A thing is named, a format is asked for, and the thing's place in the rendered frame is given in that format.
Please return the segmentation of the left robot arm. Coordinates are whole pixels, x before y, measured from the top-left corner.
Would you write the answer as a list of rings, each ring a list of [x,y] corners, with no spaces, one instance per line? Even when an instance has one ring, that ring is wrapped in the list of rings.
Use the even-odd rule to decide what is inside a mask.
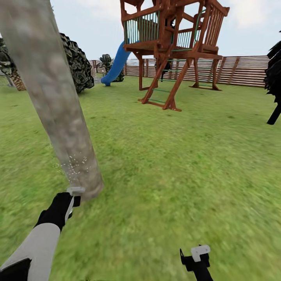
[[[68,187],[69,194],[54,197],[27,238],[0,267],[0,281],[48,281],[62,227],[72,207],[80,206],[80,197],[72,195],[83,192],[85,187]]]

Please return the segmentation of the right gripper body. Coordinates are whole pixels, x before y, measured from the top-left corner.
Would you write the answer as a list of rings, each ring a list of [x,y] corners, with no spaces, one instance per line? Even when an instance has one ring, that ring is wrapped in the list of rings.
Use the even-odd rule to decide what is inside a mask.
[[[208,255],[202,254],[200,255],[200,259],[201,260],[199,262],[195,262],[192,256],[186,256],[184,258],[187,271],[194,271],[196,278],[198,272],[200,272],[201,270],[206,270],[209,273],[208,267],[210,266],[210,263],[209,263]]]

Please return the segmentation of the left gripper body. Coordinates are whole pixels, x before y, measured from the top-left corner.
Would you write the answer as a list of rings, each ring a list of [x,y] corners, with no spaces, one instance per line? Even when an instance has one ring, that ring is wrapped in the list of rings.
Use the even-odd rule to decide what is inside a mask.
[[[73,204],[73,207],[76,207],[76,206],[80,206],[80,197],[79,196],[75,196],[74,197],[74,204]]]

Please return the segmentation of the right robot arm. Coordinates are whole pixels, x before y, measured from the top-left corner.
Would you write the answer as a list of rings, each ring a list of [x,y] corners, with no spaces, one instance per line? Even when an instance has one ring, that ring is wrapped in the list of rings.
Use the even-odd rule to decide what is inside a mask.
[[[181,255],[182,264],[186,266],[187,271],[194,271],[197,281],[213,281],[208,271],[210,250],[208,245],[199,245],[191,249],[192,256]]]

